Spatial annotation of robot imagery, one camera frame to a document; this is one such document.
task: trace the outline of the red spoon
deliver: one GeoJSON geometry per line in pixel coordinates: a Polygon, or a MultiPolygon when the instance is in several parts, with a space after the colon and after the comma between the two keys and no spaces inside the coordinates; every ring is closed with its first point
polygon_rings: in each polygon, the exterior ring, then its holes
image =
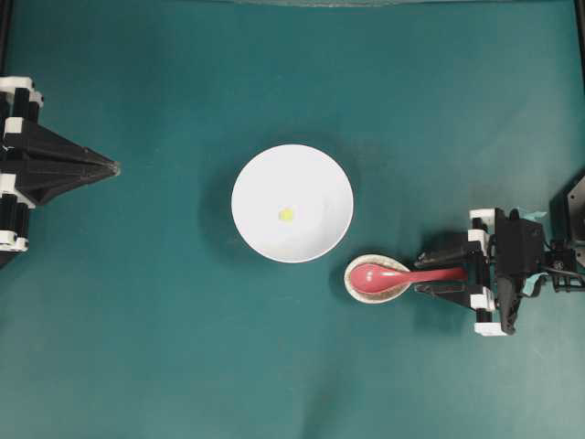
{"type": "Polygon", "coordinates": [[[376,263],[358,265],[349,274],[352,286],[361,294],[380,294],[404,284],[432,281],[464,281],[467,273],[463,268],[445,268],[427,272],[402,272],[376,263]]]}

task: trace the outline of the yellow food piece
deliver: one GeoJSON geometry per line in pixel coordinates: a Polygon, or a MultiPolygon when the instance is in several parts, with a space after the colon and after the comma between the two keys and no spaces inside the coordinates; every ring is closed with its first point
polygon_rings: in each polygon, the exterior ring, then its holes
{"type": "Polygon", "coordinates": [[[294,220],[294,211],[291,208],[285,208],[278,212],[278,219],[280,221],[291,222],[294,220]]]}

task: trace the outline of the white bowl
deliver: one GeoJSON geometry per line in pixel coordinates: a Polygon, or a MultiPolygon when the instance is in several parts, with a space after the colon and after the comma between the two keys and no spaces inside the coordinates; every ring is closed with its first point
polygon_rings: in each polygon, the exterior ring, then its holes
{"type": "Polygon", "coordinates": [[[231,213],[245,242],[278,262],[307,262],[346,234],[354,196],[343,169],[305,145],[256,155],[239,173],[231,213]]]}

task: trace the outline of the white plastic bracket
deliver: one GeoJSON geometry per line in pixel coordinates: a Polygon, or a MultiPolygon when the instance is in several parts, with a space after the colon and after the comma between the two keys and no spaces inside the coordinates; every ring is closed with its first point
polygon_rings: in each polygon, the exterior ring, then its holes
{"type": "Polygon", "coordinates": [[[495,225],[495,209],[474,209],[469,211],[469,219],[481,218],[487,227],[495,225]]]}
{"type": "Polygon", "coordinates": [[[502,330],[500,322],[476,323],[473,330],[484,337],[505,337],[506,332],[502,330]]]}

